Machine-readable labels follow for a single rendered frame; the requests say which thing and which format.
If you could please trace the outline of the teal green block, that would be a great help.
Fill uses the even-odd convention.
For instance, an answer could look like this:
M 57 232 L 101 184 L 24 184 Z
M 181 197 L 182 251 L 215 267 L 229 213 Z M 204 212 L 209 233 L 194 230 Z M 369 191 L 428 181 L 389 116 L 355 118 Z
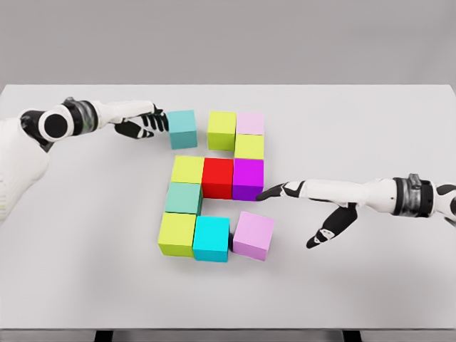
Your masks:
M 171 182 L 167 191 L 165 212 L 200 215 L 202 188 L 200 184 Z

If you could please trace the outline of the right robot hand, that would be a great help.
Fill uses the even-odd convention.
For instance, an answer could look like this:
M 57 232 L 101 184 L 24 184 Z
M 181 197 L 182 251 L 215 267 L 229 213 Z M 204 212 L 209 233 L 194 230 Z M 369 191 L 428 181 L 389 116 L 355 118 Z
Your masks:
M 306 243 L 307 249 L 337 237 L 358 218 L 357 206 L 364 201 L 360 185 L 330 180 L 290 181 L 275 185 L 256 196 L 256 201 L 272 197 L 307 198 L 311 201 L 330 202 L 337 208 L 323 222 L 321 228 Z

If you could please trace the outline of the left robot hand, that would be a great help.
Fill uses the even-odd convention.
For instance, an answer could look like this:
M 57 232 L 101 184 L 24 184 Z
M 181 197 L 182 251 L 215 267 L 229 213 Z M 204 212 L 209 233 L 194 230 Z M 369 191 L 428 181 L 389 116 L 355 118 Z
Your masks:
M 128 104 L 114 123 L 115 132 L 132 139 L 152 138 L 155 133 L 168 132 L 169 121 L 163 109 L 150 101 Z

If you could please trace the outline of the teal blue block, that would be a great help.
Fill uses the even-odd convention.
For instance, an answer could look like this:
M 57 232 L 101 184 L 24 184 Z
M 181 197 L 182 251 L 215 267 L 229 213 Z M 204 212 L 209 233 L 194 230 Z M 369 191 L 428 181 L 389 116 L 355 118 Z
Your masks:
M 197 147 L 197 126 L 193 110 L 169 112 L 167 119 L 173 150 Z

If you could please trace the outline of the pale pink block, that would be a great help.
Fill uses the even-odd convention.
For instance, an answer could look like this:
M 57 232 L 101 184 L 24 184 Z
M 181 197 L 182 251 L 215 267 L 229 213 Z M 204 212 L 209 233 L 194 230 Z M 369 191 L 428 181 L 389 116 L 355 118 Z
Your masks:
M 264 135 L 264 114 L 238 112 L 236 134 Z

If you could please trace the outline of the red block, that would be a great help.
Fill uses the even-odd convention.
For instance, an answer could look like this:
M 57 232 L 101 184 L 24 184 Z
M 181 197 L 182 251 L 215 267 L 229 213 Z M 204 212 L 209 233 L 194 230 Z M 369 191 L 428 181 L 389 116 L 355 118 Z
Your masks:
M 206 157 L 202 174 L 203 197 L 231 200 L 233 174 L 233 159 Z

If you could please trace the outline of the bright cyan block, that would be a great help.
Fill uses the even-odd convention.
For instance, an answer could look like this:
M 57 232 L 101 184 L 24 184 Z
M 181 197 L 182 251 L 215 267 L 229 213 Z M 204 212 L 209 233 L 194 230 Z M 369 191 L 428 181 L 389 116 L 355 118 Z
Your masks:
M 227 217 L 197 217 L 192 245 L 197 261 L 228 261 L 229 226 Z

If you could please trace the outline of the yellow-green block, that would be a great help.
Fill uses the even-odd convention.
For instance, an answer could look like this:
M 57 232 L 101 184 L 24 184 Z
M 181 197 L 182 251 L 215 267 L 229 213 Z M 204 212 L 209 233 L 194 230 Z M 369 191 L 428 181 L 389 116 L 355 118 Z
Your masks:
M 234 157 L 236 159 L 263 160 L 264 136 L 245 134 L 236 135 Z
M 204 157 L 177 155 L 175 157 L 171 182 L 200 184 L 204 169 Z
M 157 244 L 165 256 L 194 257 L 193 240 L 197 216 L 165 212 Z
M 237 114 L 235 112 L 210 111 L 207 142 L 210 150 L 234 151 Z

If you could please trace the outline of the purple block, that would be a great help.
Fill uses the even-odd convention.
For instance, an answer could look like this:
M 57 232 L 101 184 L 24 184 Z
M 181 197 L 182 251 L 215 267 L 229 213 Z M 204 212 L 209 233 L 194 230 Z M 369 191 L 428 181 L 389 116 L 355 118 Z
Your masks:
M 232 199 L 255 201 L 264 189 L 264 161 L 234 159 Z

